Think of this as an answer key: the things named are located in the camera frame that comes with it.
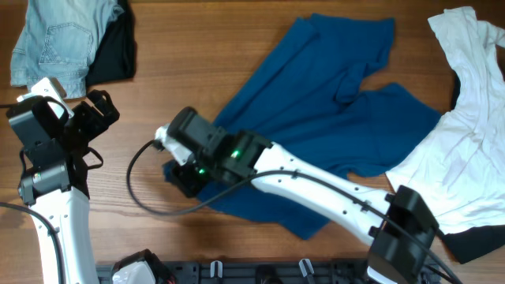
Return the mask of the dark blue polo shirt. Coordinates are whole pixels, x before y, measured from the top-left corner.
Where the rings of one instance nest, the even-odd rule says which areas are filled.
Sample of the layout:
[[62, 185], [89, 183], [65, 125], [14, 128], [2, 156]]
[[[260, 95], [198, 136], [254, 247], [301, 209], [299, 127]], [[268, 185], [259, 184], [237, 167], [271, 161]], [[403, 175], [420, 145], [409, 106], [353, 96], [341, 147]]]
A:
[[361, 89], [387, 65], [394, 37], [391, 18], [299, 18], [214, 123], [259, 133], [341, 178], [381, 175], [440, 119], [399, 84]]

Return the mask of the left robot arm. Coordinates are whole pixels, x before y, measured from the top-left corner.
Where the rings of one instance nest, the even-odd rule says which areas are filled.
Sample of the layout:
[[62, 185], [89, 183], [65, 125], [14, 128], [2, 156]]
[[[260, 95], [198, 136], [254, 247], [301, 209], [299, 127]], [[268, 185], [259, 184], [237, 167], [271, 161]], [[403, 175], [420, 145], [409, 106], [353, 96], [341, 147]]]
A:
[[6, 113], [23, 144], [20, 209], [30, 214], [39, 242], [45, 283], [100, 281], [89, 233], [90, 196], [84, 157], [89, 144], [119, 119], [105, 91], [69, 109], [50, 96], [32, 95]]

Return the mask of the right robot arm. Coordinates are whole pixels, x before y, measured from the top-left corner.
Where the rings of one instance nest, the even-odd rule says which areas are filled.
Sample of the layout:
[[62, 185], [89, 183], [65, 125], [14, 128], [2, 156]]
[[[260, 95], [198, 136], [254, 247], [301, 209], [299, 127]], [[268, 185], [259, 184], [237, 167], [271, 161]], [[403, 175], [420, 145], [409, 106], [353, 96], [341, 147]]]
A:
[[230, 134], [192, 107], [156, 136], [177, 161], [172, 179], [186, 195], [210, 181], [230, 187], [250, 184], [325, 216], [368, 245], [371, 279], [419, 281], [439, 225], [418, 192], [400, 186], [391, 194], [347, 181], [255, 132]]

